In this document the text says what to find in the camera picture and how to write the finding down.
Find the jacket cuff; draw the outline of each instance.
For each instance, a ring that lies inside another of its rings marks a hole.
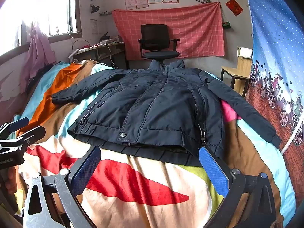
[[[60,98],[57,95],[52,95],[52,103],[58,104],[60,102]]]
[[[276,148],[279,148],[279,145],[281,144],[282,139],[278,136],[275,135],[271,141],[271,144],[273,144]]]

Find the chair backrest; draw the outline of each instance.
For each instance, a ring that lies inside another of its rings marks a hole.
[[[149,51],[160,51],[170,47],[170,36],[167,25],[141,25],[142,48]]]
[[[239,56],[237,60],[237,68],[243,74],[244,77],[250,76],[252,60]]]

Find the wooden stool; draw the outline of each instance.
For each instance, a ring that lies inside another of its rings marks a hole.
[[[242,95],[243,97],[245,97],[245,94],[246,94],[247,89],[249,87],[250,77],[243,76],[241,71],[239,71],[238,69],[222,66],[221,81],[223,81],[224,72],[229,74],[232,77],[232,81],[231,81],[231,85],[230,85],[230,87],[232,89],[234,89],[236,79],[245,81],[245,86],[244,86],[243,95]]]
[[[223,81],[224,72],[232,77],[232,82],[230,87],[245,97],[245,94],[249,87],[250,82],[250,71],[252,66],[251,58],[242,57],[240,55],[241,47],[238,47],[237,55],[237,68],[230,68],[222,66],[221,81]]]

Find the jacket collar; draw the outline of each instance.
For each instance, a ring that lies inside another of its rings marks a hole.
[[[162,64],[157,60],[152,60],[148,69],[160,71]],[[177,69],[177,68],[185,68],[185,64],[183,60],[178,60],[170,63],[169,65],[165,65],[169,69]]]

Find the black mesh chair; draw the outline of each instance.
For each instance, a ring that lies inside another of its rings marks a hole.
[[[170,36],[167,25],[163,24],[148,24],[141,25],[141,36],[139,39],[140,55],[142,58],[154,59],[163,62],[165,59],[175,58],[179,56],[176,51],[176,43],[180,39],[172,39],[174,43],[174,50],[164,50],[170,47]],[[142,50],[149,50],[150,52],[143,53]]]

